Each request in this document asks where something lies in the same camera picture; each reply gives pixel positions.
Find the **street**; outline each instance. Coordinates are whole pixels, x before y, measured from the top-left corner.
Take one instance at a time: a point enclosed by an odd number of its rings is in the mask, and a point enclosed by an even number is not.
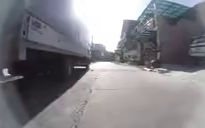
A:
[[[205,128],[205,70],[96,62],[25,128]]]

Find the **truck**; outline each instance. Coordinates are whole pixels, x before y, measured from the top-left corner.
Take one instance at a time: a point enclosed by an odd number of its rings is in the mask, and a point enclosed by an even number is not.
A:
[[[205,35],[192,38],[189,55],[196,65],[205,64]]]
[[[0,0],[0,74],[67,78],[89,68],[90,35],[71,0]]]

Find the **building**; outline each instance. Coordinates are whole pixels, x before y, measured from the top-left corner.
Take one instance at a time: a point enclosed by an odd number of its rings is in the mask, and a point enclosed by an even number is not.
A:
[[[142,44],[142,59],[189,64],[191,38],[205,34],[205,2],[190,8],[166,0],[152,0],[132,31]]]
[[[121,40],[118,43],[116,54],[120,61],[139,61],[140,47],[134,41],[132,31],[138,24],[136,20],[124,20],[121,32]]]
[[[98,61],[102,60],[106,53],[106,47],[103,44],[92,44],[91,45],[91,54],[92,54],[92,60]]]
[[[124,20],[121,31],[121,39],[131,36],[132,30],[138,24],[137,20]]]

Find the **sky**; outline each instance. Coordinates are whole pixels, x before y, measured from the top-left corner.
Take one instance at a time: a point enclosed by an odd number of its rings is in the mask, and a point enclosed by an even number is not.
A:
[[[94,43],[114,51],[124,19],[136,20],[151,0],[75,0],[74,9],[93,36]],[[169,0],[192,7],[205,0]]]

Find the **truck side panel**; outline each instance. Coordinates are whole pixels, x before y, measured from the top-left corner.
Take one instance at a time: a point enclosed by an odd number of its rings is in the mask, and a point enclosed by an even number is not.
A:
[[[59,50],[65,50],[76,53],[80,57],[89,56],[87,48],[83,47],[81,44],[78,44],[78,42],[70,41],[65,36],[56,32],[35,17],[30,16],[29,28],[27,32],[27,40],[56,48],[58,49],[58,53],[60,53]]]

